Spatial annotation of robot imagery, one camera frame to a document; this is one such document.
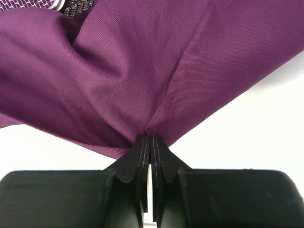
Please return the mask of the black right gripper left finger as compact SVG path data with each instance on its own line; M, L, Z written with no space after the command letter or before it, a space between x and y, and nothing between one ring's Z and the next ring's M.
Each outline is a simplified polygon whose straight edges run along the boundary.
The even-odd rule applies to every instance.
M141 228L150 138L104 170L12 171L0 182L3 228Z

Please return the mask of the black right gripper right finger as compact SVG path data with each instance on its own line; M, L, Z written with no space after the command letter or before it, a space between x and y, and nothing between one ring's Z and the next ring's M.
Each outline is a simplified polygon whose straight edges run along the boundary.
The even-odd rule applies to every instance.
M304 225L304 201L282 171L192 169L157 135L150 153L153 220L159 228Z

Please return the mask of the purple cloth wrap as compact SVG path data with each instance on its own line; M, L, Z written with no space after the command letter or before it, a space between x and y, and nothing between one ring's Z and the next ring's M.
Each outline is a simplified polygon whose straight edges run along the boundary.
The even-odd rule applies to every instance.
M301 0L100 0L0 14L0 125L119 158L176 142L304 49Z

